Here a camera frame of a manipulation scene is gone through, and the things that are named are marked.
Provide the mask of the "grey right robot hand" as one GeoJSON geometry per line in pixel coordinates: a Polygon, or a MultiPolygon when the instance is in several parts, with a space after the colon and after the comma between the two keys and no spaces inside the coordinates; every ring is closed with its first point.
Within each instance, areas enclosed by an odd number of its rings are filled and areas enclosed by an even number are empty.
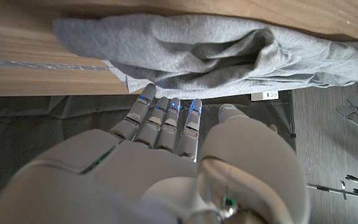
{"type": "Polygon", "coordinates": [[[308,223],[310,196],[274,126],[222,105],[199,143],[202,102],[182,130],[180,101],[149,84],[110,131],[41,153],[0,192],[0,223],[308,223]]]}

